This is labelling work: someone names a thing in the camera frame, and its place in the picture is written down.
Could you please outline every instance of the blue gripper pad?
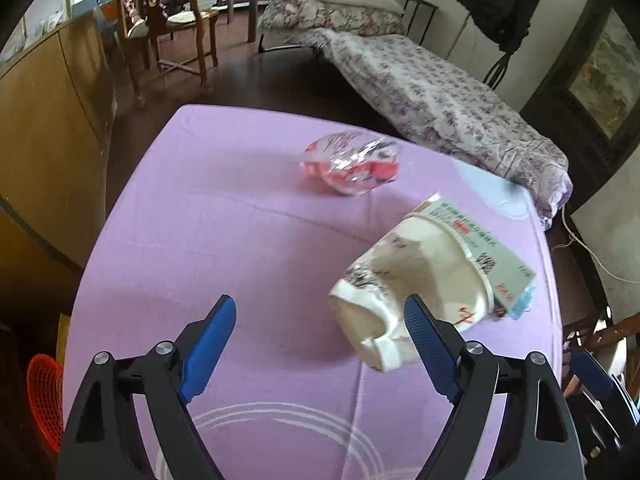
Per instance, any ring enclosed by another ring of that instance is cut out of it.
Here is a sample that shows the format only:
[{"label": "blue gripper pad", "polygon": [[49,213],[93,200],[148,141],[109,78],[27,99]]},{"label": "blue gripper pad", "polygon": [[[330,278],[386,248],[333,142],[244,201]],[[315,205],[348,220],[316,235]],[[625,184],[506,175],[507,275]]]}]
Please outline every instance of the blue gripper pad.
[{"label": "blue gripper pad", "polygon": [[183,402],[191,402],[207,387],[235,326],[236,304],[227,296],[183,361],[182,383],[178,390]]},{"label": "blue gripper pad", "polygon": [[436,327],[412,296],[404,302],[404,323],[436,391],[455,403],[461,395],[456,383],[456,362]]},{"label": "blue gripper pad", "polygon": [[613,393],[613,381],[589,352],[571,352],[569,368],[597,400],[609,399]]}]

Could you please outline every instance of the white cable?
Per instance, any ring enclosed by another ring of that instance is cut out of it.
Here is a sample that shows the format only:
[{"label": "white cable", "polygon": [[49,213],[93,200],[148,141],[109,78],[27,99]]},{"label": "white cable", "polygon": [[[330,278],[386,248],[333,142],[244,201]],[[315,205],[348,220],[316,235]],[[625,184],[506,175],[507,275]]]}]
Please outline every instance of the white cable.
[{"label": "white cable", "polygon": [[569,245],[571,245],[574,242],[578,242],[582,247],[584,247],[586,249],[586,251],[593,256],[593,259],[596,260],[596,263],[602,268],[602,270],[604,270],[609,276],[611,276],[613,279],[615,280],[619,280],[620,282],[623,283],[630,283],[631,285],[640,285],[640,282],[636,282],[635,280],[626,280],[625,278],[620,278],[620,276],[616,276],[613,272],[610,272],[609,269],[607,269],[607,267],[605,267],[602,262],[600,261],[599,257],[596,256],[596,254],[587,247],[587,245],[585,245],[583,243],[583,241],[580,240],[580,238],[578,238],[573,231],[571,231],[571,229],[569,229],[569,226],[566,224],[566,219],[564,218],[564,206],[562,206],[562,211],[561,211],[561,217],[562,217],[562,224],[564,225],[564,228],[567,230],[567,232],[569,233],[569,243],[567,244],[560,244],[560,245],[556,245],[554,246],[551,250],[555,250],[558,248],[562,248],[562,247],[568,247]]}]

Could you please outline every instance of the qr code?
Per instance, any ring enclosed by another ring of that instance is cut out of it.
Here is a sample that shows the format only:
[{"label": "qr code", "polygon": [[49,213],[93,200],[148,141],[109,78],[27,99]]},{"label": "qr code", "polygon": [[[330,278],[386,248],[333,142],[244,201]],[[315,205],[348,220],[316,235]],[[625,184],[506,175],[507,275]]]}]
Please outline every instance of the qr code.
[{"label": "qr code", "polygon": [[476,264],[480,266],[482,272],[488,274],[489,272],[494,270],[495,260],[488,253],[481,253],[476,258]]}]

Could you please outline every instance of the purple tablecloth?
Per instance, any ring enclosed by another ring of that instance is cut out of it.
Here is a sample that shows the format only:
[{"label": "purple tablecloth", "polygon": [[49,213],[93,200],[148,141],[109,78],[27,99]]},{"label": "purple tablecloth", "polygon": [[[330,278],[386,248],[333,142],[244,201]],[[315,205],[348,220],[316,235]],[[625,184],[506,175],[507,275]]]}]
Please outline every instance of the purple tablecloth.
[{"label": "purple tablecloth", "polygon": [[[450,405],[421,364],[387,374],[364,366],[326,296],[356,257],[437,191],[537,273],[530,312],[518,321],[485,319],[464,337],[508,356],[539,350],[559,374],[556,285],[528,194],[402,142],[395,183],[336,195],[303,176],[298,160],[310,142],[346,128],[261,110],[178,110],[131,177],[82,277],[65,416],[96,352],[146,353],[226,293],[238,323],[189,410],[227,480],[413,480]],[[137,407],[156,476],[170,478],[148,412]],[[469,478],[486,471],[503,407],[495,397]]]}]

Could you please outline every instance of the white curved line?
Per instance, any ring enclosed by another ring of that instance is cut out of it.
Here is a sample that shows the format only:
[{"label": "white curved line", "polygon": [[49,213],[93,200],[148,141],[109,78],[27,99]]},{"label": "white curved line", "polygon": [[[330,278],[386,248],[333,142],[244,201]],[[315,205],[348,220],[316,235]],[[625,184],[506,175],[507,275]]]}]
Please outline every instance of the white curved line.
[{"label": "white curved line", "polygon": [[[208,426],[211,423],[214,423],[222,418],[227,418],[228,416],[235,416],[235,415],[248,415],[250,413],[281,413],[283,415],[295,415],[295,416],[299,416],[302,418],[308,418],[310,420],[314,420],[316,422],[321,422],[323,424],[326,424],[328,426],[331,426],[335,429],[338,429],[340,431],[344,431],[347,434],[351,434],[346,428],[344,428],[343,426],[336,424],[335,422],[332,422],[330,420],[325,420],[324,418],[321,418],[319,416],[315,416],[315,415],[310,415],[308,413],[302,413],[302,412],[294,412],[292,410],[280,410],[280,409],[276,409],[276,408],[265,408],[262,410],[241,410],[238,412],[231,412],[231,413],[223,413],[222,415],[219,415],[217,417],[214,418],[210,418],[209,420],[206,420],[205,422],[201,422],[200,424],[196,425],[196,428],[200,429],[200,428],[204,428],[206,426]],[[363,450],[365,451],[365,453],[367,453],[369,459],[371,460],[374,469],[376,469],[376,474],[382,473],[383,470],[380,470],[378,468],[378,464],[376,464],[375,459],[373,458],[373,456],[371,455],[369,449],[367,449],[366,446],[363,446],[361,442],[359,442],[357,439],[354,439],[354,441],[356,441],[358,444],[360,444],[363,448]]]},{"label": "white curved line", "polygon": [[392,480],[395,476],[406,475],[404,480],[415,480],[416,475],[422,471],[421,467],[409,467],[404,469],[392,469],[383,473],[364,477],[362,480]]},{"label": "white curved line", "polygon": [[158,452],[156,453],[156,478],[158,480],[162,480],[162,460],[164,460],[164,455],[162,455],[162,449],[158,448]]},{"label": "white curved line", "polygon": [[[275,406],[289,406],[292,408],[301,408],[302,410],[309,410],[310,412],[313,413],[319,413],[320,415],[324,415],[327,418],[330,418],[331,420],[334,420],[335,422],[338,422],[339,424],[343,424],[346,428],[348,428],[348,430],[351,432],[353,431],[354,437],[356,440],[359,440],[360,438],[362,440],[364,440],[364,442],[367,443],[367,445],[369,446],[370,452],[372,452],[375,457],[376,460],[378,462],[377,466],[378,466],[378,470],[380,473],[382,473],[385,470],[385,466],[382,462],[382,457],[380,456],[380,453],[378,452],[378,450],[376,449],[376,446],[374,446],[373,442],[371,441],[371,439],[362,432],[362,430],[360,430],[357,426],[355,426],[354,424],[352,424],[351,422],[349,422],[348,420],[345,420],[344,418],[342,418],[341,416],[338,415],[334,415],[333,413],[329,413],[329,412],[325,412],[323,410],[318,410],[317,408],[310,408],[309,406],[304,406],[303,404],[296,404],[294,402],[244,402],[242,404],[232,404],[230,406],[223,406],[222,408],[215,408],[213,410],[209,410],[208,412],[204,412],[201,413],[199,415],[196,415],[193,417],[193,421],[195,422],[196,420],[199,420],[200,418],[203,418],[204,416],[207,415],[211,415],[212,413],[216,413],[216,412],[221,412],[223,410],[229,410],[232,408],[244,408],[245,406],[260,406],[260,405],[265,405],[265,404],[272,404]],[[367,446],[364,446],[364,444],[360,443],[360,445],[367,449]],[[369,455],[369,457],[372,459],[372,461],[374,460],[373,457],[371,457],[370,452],[367,450],[367,454]]]},{"label": "white curved line", "polygon": [[[227,424],[235,424],[236,422],[247,422],[249,420],[255,420],[255,419],[251,417],[247,417],[247,418],[234,418],[232,420],[223,420],[221,422],[218,422],[217,424],[213,424],[209,429],[218,428],[220,426],[225,426]],[[299,428],[312,430],[312,431],[315,431],[316,433],[320,433],[320,434],[323,434],[324,436],[329,437],[330,439],[337,442],[338,444],[341,444],[344,447],[346,447],[347,453],[352,455],[354,459],[356,459],[356,462],[358,462],[358,465],[360,466],[360,470],[362,471],[362,473],[364,474],[367,480],[386,480],[385,474],[377,474],[374,476],[370,476],[369,469],[367,468],[367,465],[362,459],[362,456],[360,455],[360,453],[358,453],[355,449],[353,449],[352,446],[349,445],[349,441],[343,439],[342,437],[340,437],[340,435],[335,434],[333,431],[329,431],[326,428],[322,428],[321,426],[316,426],[315,424],[307,424],[306,422],[300,422],[298,420],[289,420],[288,418],[273,418],[272,420],[275,420],[276,422],[281,422],[283,424],[289,424],[291,426],[297,426]],[[162,455],[162,450],[159,449],[156,455],[156,476],[158,476],[159,480],[165,480],[168,472],[169,471],[168,471],[167,463],[165,462],[164,456]]]},{"label": "white curved line", "polygon": [[299,420],[289,420],[288,418],[274,418],[277,422],[282,422],[283,424],[290,424],[292,426],[297,426],[298,428],[305,428],[306,430],[315,431],[317,433],[323,434],[324,436],[329,437],[331,440],[336,441],[338,444],[342,444],[345,448],[347,448],[347,453],[353,456],[358,462],[360,466],[360,470],[364,474],[365,478],[369,477],[369,468],[364,463],[360,453],[358,453],[353,447],[349,445],[348,440],[344,440],[340,435],[335,434],[333,431],[326,430],[321,426],[316,426],[315,424],[308,424],[307,422],[300,422]]}]

